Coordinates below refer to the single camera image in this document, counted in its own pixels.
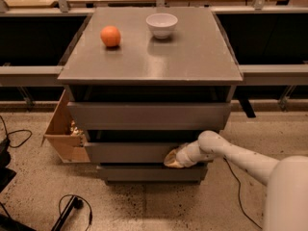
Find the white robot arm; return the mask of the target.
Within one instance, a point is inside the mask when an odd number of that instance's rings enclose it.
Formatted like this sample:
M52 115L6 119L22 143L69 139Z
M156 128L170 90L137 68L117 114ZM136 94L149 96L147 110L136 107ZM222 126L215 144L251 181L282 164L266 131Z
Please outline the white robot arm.
M308 157L283 160L239 147L213 131L171 150L164 165L192 167L221 157L267 187L263 231L308 231Z

